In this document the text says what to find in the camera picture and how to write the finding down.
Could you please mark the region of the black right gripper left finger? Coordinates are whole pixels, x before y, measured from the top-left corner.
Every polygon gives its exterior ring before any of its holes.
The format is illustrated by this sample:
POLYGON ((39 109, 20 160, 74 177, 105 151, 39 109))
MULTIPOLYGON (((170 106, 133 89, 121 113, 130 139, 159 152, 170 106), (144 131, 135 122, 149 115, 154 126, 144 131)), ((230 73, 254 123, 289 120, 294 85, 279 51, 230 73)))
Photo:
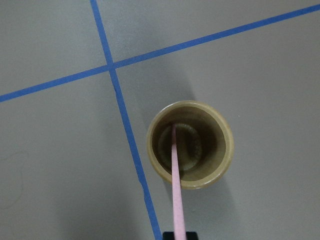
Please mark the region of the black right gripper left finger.
POLYGON ((175 234, 173 231, 164 231, 162 234, 162 240, 175 240, 175 234))

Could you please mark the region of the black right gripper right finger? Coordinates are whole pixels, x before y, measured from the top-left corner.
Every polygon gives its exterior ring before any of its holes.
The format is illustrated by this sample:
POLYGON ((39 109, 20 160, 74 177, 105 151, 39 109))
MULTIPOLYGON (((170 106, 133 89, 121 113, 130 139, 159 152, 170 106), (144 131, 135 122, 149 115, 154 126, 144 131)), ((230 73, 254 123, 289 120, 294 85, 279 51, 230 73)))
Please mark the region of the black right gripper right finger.
POLYGON ((195 231, 187 231, 186 232, 187 240, 198 240, 198 234, 195 231))

